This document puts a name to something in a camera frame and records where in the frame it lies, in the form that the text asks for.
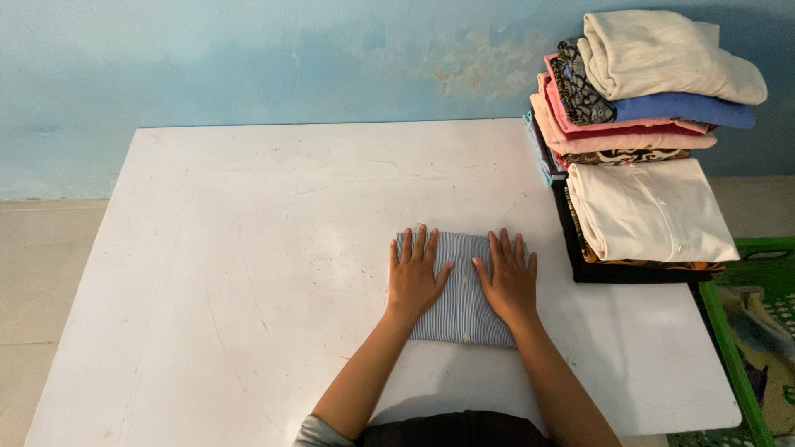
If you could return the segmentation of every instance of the striped shirt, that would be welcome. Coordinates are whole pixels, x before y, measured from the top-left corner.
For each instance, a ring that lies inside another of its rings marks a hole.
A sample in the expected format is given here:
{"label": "striped shirt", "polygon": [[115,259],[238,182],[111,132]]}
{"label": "striped shirt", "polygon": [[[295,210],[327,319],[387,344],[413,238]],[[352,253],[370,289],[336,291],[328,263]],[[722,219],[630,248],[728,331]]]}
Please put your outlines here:
{"label": "striped shirt", "polygon": [[[412,242],[417,233],[412,234]],[[402,249],[403,233],[397,234],[397,247]],[[426,312],[409,337],[412,340],[437,340],[450,343],[489,344],[505,348],[516,348],[516,342],[508,326],[491,309],[480,281],[472,266],[477,256],[491,273],[491,250],[486,236],[461,233],[439,233],[434,273],[438,273],[447,261],[454,261],[444,292],[439,301]],[[529,262],[525,244],[525,263]]]}

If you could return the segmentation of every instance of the beige floor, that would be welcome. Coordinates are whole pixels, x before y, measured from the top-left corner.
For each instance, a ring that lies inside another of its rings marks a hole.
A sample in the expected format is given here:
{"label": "beige floor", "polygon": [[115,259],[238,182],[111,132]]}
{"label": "beige floor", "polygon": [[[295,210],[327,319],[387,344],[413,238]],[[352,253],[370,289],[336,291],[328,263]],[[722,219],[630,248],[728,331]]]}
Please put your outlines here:
{"label": "beige floor", "polygon": [[[735,237],[795,235],[795,177],[711,181]],[[25,443],[107,200],[0,204],[0,447]],[[663,447],[665,436],[623,439]]]}

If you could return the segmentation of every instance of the hand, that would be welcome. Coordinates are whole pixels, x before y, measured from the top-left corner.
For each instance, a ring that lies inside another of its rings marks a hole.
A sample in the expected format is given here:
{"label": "hand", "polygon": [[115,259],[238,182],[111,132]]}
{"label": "hand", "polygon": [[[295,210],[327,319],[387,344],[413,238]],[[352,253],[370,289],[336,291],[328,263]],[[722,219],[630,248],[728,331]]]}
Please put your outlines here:
{"label": "hand", "polygon": [[536,271],[538,266],[535,253],[530,255],[529,266],[525,267],[525,246],[522,235],[516,235],[515,250],[510,249],[508,231],[500,231],[500,240],[489,231],[491,265],[494,277],[489,275],[481,258],[472,258],[478,279],[491,308],[502,318],[509,328],[538,318],[536,312]]}
{"label": "hand", "polygon": [[405,229],[399,260],[398,241],[392,239],[390,246],[390,300],[386,310],[412,323],[416,323],[442,294],[444,284],[455,265],[453,262],[445,263],[436,278],[433,277],[439,231],[435,228],[431,231],[431,239],[426,247],[427,230],[424,224],[420,225],[417,240],[412,247],[411,229]]}

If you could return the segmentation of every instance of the gray sleeve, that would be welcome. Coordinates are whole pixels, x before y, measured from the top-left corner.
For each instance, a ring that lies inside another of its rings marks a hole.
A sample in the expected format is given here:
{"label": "gray sleeve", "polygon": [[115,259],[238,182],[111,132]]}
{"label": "gray sleeve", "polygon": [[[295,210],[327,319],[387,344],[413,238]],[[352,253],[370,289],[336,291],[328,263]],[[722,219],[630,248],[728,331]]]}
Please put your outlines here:
{"label": "gray sleeve", "polygon": [[343,435],[311,414],[304,418],[293,447],[354,447]]}

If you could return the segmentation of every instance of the person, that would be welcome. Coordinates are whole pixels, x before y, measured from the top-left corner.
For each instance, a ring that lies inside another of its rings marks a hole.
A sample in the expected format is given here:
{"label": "person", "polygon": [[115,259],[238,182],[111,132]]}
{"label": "person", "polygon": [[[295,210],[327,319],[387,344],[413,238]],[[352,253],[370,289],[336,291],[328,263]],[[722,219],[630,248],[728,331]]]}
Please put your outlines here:
{"label": "person", "polygon": [[426,245],[426,231],[421,225],[412,245],[411,230],[406,228],[400,256],[397,241],[392,240],[386,311],[304,420],[293,446],[620,446],[541,323],[536,311],[536,254],[530,255],[526,266],[522,235],[516,235],[512,250],[505,228],[499,240],[491,231],[488,235],[494,273],[480,258],[472,263],[491,308],[516,340],[550,439],[526,419],[491,411],[468,410],[366,427],[412,328],[441,295],[454,267],[447,262],[434,277],[439,232],[431,231]]}

